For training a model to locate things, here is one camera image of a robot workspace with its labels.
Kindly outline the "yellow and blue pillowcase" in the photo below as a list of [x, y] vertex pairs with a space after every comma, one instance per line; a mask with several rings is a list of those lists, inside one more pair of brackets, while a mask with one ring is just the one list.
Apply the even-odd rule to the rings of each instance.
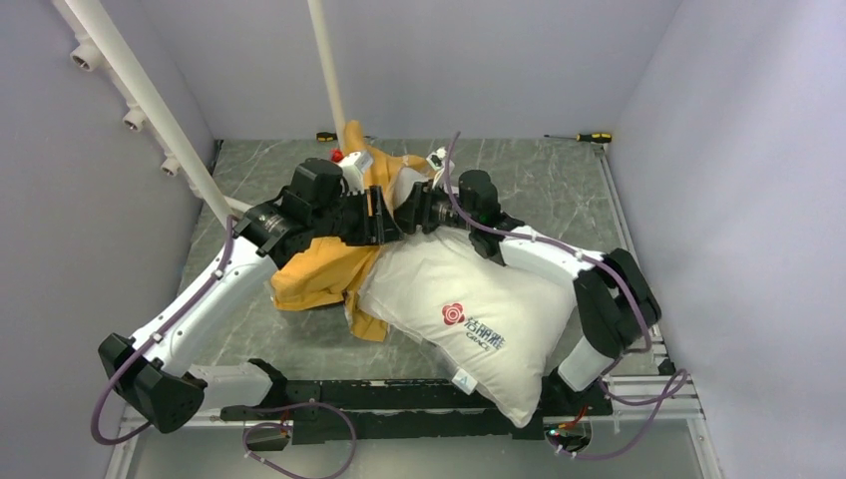
[[[373, 165], [364, 175], [365, 184], [381, 187], [390, 206], [396, 204], [392, 194], [402, 170], [420, 173], [426, 180], [434, 177], [434, 170], [420, 156], [395, 157], [368, 145], [357, 121], [345, 125], [343, 140], [343, 153], [367, 151], [373, 157]], [[381, 342], [387, 336], [388, 323], [359, 306], [359, 290], [379, 255], [378, 246], [353, 247], [337, 238], [314, 239], [307, 251], [297, 254], [269, 280], [273, 304], [282, 311], [305, 311], [341, 303], [352, 335]]]

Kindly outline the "white pillow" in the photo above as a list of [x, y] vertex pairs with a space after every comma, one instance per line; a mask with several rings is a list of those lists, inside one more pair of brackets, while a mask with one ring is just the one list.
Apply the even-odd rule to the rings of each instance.
[[468, 232], [440, 227], [386, 245], [358, 292], [362, 311], [434, 347], [447, 379], [493, 401], [516, 427], [576, 308], [570, 285], [479, 256]]

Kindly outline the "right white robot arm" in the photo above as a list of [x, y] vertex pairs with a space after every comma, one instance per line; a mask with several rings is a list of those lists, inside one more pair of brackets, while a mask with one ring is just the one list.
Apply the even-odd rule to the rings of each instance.
[[403, 168], [393, 201], [394, 219], [404, 232], [466, 229], [481, 258], [536, 274], [574, 295], [582, 336], [558, 366], [559, 380], [549, 390], [552, 405], [563, 414], [584, 406], [588, 388], [661, 319], [659, 303], [628, 250], [579, 249], [540, 234], [502, 210], [498, 190], [484, 171], [462, 174], [452, 188], [442, 173], [429, 179]]

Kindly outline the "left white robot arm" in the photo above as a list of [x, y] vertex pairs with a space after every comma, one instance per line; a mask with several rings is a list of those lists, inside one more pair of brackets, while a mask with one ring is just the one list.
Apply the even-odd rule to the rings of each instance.
[[217, 368], [194, 361], [233, 309], [313, 240], [349, 246], [400, 240], [381, 187], [365, 184], [373, 165], [366, 152], [338, 163], [309, 158], [274, 198], [229, 219], [222, 249], [194, 282], [131, 336], [113, 333], [100, 344], [108, 389], [161, 433], [206, 409], [238, 406], [263, 419], [278, 416], [289, 401], [287, 380], [267, 362]]

